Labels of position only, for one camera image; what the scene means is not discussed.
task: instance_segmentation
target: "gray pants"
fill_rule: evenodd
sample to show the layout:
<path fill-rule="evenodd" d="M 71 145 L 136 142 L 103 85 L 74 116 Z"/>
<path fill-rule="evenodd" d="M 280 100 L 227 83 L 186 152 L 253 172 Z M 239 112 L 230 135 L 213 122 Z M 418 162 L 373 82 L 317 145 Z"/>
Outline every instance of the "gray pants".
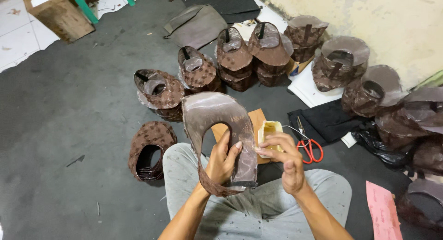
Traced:
<path fill-rule="evenodd" d="M 178 143 L 163 156 L 166 198 L 171 219 L 198 182 L 197 157 L 191 146 Z M 208 158 L 202 156 L 206 167 Z M 345 226 L 352 190 L 342 176 L 322 169 L 305 172 L 320 201 Z M 281 179 L 227 198 L 211 196 L 195 239 L 314 239 L 296 200 Z"/>

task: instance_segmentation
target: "white wire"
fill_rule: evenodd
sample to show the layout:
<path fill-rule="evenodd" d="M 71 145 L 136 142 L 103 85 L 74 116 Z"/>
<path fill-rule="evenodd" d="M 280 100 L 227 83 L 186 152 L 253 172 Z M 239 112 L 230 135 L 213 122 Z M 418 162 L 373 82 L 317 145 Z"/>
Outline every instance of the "white wire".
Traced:
<path fill-rule="evenodd" d="M 299 146 L 299 147 L 306 147 L 311 142 L 311 139 L 309 139 L 306 135 L 304 135 L 302 132 L 300 132 L 300 130 L 297 130 L 297 129 L 295 129 L 295 128 L 291 127 L 291 126 L 288 126 L 288 125 L 282 125 L 282 127 L 290 127 L 291 129 L 297 131 L 299 134 L 301 134 L 303 137 L 305 137 L 307 139 L 307 144 L 303 145 L 303 146 Z"/>

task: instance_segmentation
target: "finger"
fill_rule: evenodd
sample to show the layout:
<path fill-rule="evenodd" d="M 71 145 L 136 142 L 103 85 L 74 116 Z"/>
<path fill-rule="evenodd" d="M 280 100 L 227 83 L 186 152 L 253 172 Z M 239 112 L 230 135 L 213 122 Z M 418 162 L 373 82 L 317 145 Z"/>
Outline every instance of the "finger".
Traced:
<path fill-rule="evenodd" d="M 230 139 L 230 131 L 229 129 L 226 129 L 222 137 L 219 139 L 219 142 L 217 142 L 217 146 L 220 151 L 224 151 L 224 153 L 228 151 L 229 139 Z"/>
<path fill-rule="evenodd" d="M 287 175 L 295 175 L 296 174 L 296 164 L 293 160 L 288 160 L 283 164 L 284 172 Z"/>
<path fill-rule="evenodd" d="M 284 138 L 284 139 L 288 140 L 288 142 L 294 144 L 294 138 L 291 135 L 288 135 L 288 134 L 283 133 L 283 132 L 274 132 L 271 135 L 267 135 L 266 139 L 271 139 L 271 138 L 274 138 L 274 137 Z"/>
<path fill-rule="evenodd" d="M 295 146 L 295 144 L 289 143 L 288 140 L 281 137 L 274 137 L 267 139 L 266 141 L 260 143 L 258 146 L 264 148 L 267 146 L 275 146 L 275 145 L 280 145 L 280 147 L 285 152 L 290 154 L 295 154 L 296 152 L 298 152 L 298 149 Z"/>
<path fill-rule="evenodd" d="M 235 159 L 237 159 L 237 156 L 241 152 L 242 148 L 243 148 L 243 142 L 241 141 L 237 142 L 229 150 L 228 157 L 226 157 L 226 160 L 224 162 L 228 164 L 230 167 L 234 167 Z"/>
<path fill-rule="evenodd" d="M 274 158 L 280 162 L 285 162 L 288 159 L 291 159 L 291 155 L 287 154 L 287 153 L 282 153 L 280 151 L 277 150 L 273 150 L 273 149 L 267 149 L 267 148 L 261 148 L 261 147 L 256 147 L 255 152 L 261 155 L 265 155 L 271 158 Z"/>

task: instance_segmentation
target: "person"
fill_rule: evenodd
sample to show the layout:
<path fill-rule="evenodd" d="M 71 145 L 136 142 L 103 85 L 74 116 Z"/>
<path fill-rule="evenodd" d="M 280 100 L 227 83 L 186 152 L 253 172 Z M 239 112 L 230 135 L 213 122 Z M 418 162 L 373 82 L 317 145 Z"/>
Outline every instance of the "person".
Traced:
<path fill-rule="evenodd" d="M 202 156 L 214 182 L 227 182 L 242 142 L 228 151 L 229 132 L 214 145 L 210 158 Z M 280 145 L 284 152 L 267 149 Z M 191 146 L 178 143 L 163 156 L 163 172 L 170 223 L 159 239 L 353 239 L 344 229 L 351 187 L 342 176 L 327 170 L 303 171 L 302 155 L 293 138 L 277 132 L 255 149 L 284 163 L 281 179 L 254 190 L 228 196 L 211 196 L 197 173 L 197 156 Z"/>

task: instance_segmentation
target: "white tile floor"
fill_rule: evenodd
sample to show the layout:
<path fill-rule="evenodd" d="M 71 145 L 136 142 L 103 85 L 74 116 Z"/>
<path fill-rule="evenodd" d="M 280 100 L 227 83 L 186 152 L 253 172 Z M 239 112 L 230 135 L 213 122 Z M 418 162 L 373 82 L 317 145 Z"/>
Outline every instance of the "white tile floor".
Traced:
<path fill-rule="evenodd" d="M 92 8 L 96 17 L 118 11 L 126 0 L 100 0 Z M 60 39 L 26 11 L 23 0 L 0 3 L 0 72 L 18 65 L 33 53 Z"/>

